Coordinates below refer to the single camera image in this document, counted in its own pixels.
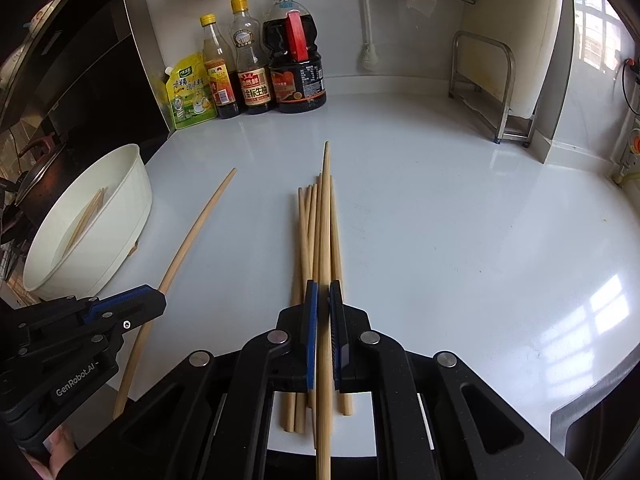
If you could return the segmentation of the person's left hand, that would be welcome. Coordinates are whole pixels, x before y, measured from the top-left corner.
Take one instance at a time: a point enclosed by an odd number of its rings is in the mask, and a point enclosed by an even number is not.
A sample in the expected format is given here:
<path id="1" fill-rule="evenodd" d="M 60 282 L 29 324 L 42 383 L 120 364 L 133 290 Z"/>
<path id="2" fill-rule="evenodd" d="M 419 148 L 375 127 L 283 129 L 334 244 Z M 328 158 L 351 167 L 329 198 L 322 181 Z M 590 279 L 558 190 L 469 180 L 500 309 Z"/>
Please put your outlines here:
<path id="1" fill-rule="evenodd" d="M 22 453 L 36 474 L 44 480 L 58 478 L 58 473 L 63 466 L 78 452 L 73 433 L 66 424 L 58 426 L 47 437 L 43 443 L 43 449 L 46 451 L 43 454 L 44 460 L 38 460 L 37 457 L 25 450 Z"/>

